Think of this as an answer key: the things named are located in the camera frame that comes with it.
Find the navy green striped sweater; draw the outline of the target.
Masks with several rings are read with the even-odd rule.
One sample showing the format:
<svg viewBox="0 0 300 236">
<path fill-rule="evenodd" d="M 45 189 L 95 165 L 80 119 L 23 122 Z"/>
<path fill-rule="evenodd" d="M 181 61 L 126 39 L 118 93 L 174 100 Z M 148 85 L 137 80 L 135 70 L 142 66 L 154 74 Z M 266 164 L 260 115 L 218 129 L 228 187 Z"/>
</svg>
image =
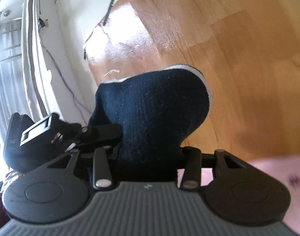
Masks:
<svg viewBox="0 0 300 236">
<path fill-rule="evenodd" d="M 109 163 L 116 180 L 171 182 L 177 178 L 181 143 L 205 121 L 210 102 L 204 75 L 174 65 L 101 83 L 89 125 L 122 126 L 118 158 Z"/>
</svg>

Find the pink floral bed sheet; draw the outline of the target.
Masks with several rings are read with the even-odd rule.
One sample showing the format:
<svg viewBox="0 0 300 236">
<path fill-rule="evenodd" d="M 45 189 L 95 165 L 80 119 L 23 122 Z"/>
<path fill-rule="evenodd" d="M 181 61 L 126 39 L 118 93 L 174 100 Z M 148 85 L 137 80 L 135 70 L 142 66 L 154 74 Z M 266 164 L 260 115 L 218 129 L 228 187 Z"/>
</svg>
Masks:
<svg viewBox="0 0 300 236">
<path fill-rule="evenodd" d="M 178 169 L 184 170 L 182 154 Z M 280 222 L 290 206 L 290 192 L 280 181 L 225 150 L 201 153 L 198 192 L 211 212 L 241 226 Z"/>
</svg>

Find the wooden headboard panel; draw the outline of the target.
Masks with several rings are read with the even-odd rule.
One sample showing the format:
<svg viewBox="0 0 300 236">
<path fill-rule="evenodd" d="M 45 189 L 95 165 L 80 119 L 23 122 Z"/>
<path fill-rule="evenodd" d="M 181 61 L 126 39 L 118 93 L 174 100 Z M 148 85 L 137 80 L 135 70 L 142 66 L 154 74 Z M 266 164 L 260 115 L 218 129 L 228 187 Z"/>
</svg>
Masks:
<svg viewBox="0 0 300 236">
<path fill-rule="evenodd" d="M 300 0 L 118 0 L 85 48 L 97 83 L 199 69 L 211 110 L 186 146 L 244 160 L 300 153 Z"/>
</svg>

